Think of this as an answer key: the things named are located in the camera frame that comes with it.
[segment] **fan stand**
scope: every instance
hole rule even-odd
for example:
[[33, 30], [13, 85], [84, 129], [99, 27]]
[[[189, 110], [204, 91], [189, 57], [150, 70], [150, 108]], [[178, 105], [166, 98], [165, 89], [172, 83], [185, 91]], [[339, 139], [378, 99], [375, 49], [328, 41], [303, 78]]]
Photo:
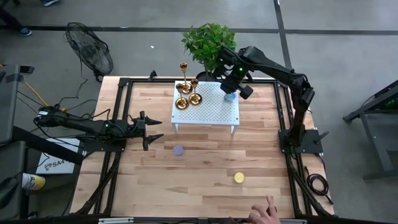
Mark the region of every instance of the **fan stand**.
[[101, 73], [98, 72], [98, 71], [94, 71], [94, 76], [95, 76], [95, 80], [97, 80], [97, 82], [102, 83], [102, 80], [100, 80], [98, 77], [104, 77], [103, 74], [101, 74]]

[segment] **person's foot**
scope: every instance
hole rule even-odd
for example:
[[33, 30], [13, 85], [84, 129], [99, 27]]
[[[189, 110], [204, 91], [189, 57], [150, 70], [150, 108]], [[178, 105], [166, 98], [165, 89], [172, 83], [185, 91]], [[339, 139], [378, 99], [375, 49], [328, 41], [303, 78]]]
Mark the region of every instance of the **person's foot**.
[[55, 2], [57, 2], [59, 0], [41, 0], [41, 1], [42, 1], [43, 5], [45, 7], [47, 7], [47, 6], [51, 6], [53, 3], [55, 3]]
[[30, 29], [28, 29], [28, 28], [22, 28], [22, 29], [19, 31], [19, 34], [20, 34], [21, 36], [23, 36], [23, 37], [27, 37], [27, 36], [30, 36], [30, 35], [32, 34], [32, 31], [31, 31]]

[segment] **electric fan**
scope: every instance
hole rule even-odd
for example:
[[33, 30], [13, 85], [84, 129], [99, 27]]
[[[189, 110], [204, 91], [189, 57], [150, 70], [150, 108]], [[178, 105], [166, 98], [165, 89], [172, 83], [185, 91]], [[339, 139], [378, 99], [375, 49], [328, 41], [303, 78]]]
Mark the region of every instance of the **electric fan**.
[[68, 23], [65, 35], [80, 60], [94, 72], [95, 79], [102, 82], [98, 77], [109, 75], [113, 70], [108, 45], [80, 22]]

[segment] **finger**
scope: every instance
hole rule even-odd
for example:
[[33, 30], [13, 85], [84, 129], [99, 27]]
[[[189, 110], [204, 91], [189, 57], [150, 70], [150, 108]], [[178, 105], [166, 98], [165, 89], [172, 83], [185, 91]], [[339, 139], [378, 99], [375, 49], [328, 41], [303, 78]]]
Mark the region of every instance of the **finger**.
[[250, 222], [253, 222], [253, 223], [261, 223], [260, 216], [253, 212], [251, 212], [249, 214], [249, 220], [250, 220]]
[[269, 214], [272, 217], [278, 217], [278, 214], [276, 212], [276, 207], [275, 207], [275, 202], [274, 202], [274, 197], [273, 196], [267, 196], [267, 201], [268, 201], [268, 209], [269, 209]]
[[257, 212], [259, 212], [261, 217], [269, 217], [268, 213], [267, 213], [267, 208], [261, 205], [253, 205], [251, 207], [251, 209], [256, 210]]

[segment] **wooden table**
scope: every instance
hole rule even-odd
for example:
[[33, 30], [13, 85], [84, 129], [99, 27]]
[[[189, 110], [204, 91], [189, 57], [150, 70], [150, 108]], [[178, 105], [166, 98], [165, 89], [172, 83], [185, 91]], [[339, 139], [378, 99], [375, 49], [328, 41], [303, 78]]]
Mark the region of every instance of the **wooden table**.
[[[119, 78], [104, 78], [96, 114], [113, 109]], [[141, 139], [127, 141], [119, 166], [112, 216], [247, 217], [251, 205], [266, 205], [266, 195], [273, 195], [279, 216], [294, 217], [285, 157], [280, 153], [277, 138], [280, 126], [274, 87], [268, 84], [251, 87], [254, 89], [251, 97], [239, 99], [241, 125], [232, 136], [226, 126], [198, 125], [181, 126], [175, 134], [170, 123], [174, 84], [134, 84], [129, 114], [137, 117], [144, 110], [150, 118], [163, 122], [148, 126], [147, 133], [165, 135], [153, 142], [147, 152], [142, 150]], [[285, 100], [282, 102], [287, 114]], [[106, 115], [97, 118], [106, 119]], [[313, 127], [310, 113], [305, 125]], [[176, 144], [185, 149], [180, 157], [172, 153]], [[95, 152], [83, 161], [71, 212], [77, 211], [97, 187], [103, 157], [103, 152]], [[302, 157], [311, 173], [325, 176], [319, 158], [312, 154]], [[237, 172], [246, 176], [242, 184], [234, 183], [233, 175]], [[102, 209], [107, 192], [105, 189]], [[304, 211], [302, 192], [297, 193]], [[333, 213], [325, 197], [316, 198]]]

